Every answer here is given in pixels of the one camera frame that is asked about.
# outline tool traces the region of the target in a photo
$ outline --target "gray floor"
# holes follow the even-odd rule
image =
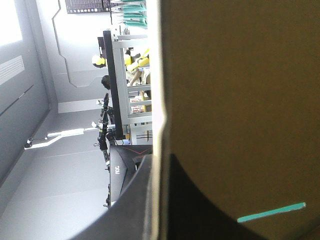
[[[37,135],[90,127],[99,113],[59,114],[49,124],[44,123]],[[93,146],[97,135],[97,131],[91,131],[62,138],[47,148],[27,150],[22,155],[12,172],[23,176],[0,219],[0,240],[66,240],[107,210],[103,204],[109,174],[102,153]]]

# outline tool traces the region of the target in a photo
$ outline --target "black cable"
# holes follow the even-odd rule
[[[153,137],[150,136],[150,137],[137,137],[136,139],[152,139]]]

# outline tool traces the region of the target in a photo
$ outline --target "metal rack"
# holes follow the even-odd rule
[[[135,135],[135,129],[139,129],[139,131],[151,130],[152,112],[132,114],[131,107],[151,105],[152,100],[130,103],[129,98],[132,92],[151,90],[151,85],[127,86],[124,60],[125,48],[148,45],[147,35],[115,35],[108,29],[103,31],[103,41],[110,78],[117,139],[124,139],[123,125],[130,126],[132,135]]]

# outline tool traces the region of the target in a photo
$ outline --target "gray wall panel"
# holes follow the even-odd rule
[[[25,70],[0,86],[0,113],[33,87],[0,116],[0,184],[49,109],[25,1],[15,5],[23,40],[0,46],[0,63],[21,55]]]
[[[97,37],[111,25],[109,14],[67,14],[64,0],[36,3],[58,102],[103,98],[100,81],[108,70],[94,67],[91,58],[99,54]]]

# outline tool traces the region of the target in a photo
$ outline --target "bright window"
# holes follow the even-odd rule
[[[0,0],[0,46],[22,40],[14,0]]]

